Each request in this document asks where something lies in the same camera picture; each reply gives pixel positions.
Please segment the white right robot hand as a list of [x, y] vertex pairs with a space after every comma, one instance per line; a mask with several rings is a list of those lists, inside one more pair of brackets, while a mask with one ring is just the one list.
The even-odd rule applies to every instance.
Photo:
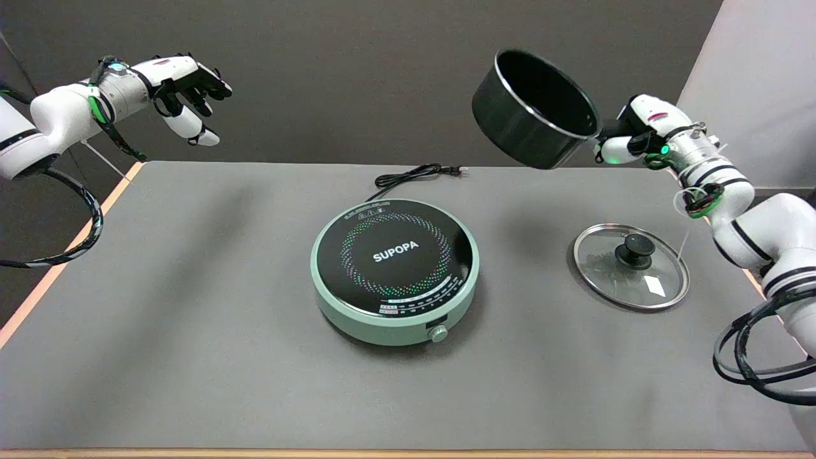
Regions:
[[649, 95], [633, 96], [616, 119], [603, 122], [595, 137], [595, 162], [627, 164], [647, 154], [659, 154], [671, 135], [693, 124], [681, 108], [670, 102]]

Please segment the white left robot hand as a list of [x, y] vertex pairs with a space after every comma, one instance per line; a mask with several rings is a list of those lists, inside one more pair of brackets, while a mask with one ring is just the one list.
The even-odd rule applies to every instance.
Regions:
[[177, 54], [156, 56], [132, 66], [131, 71], [143, 80], [154, 110], [188, 145], [212, 147], [221, 142], [203, 121], [213, 114], [209, 99], [224, 101], [233, 95], [233, 88], [218, 70], [209, 69], [190, 54]]

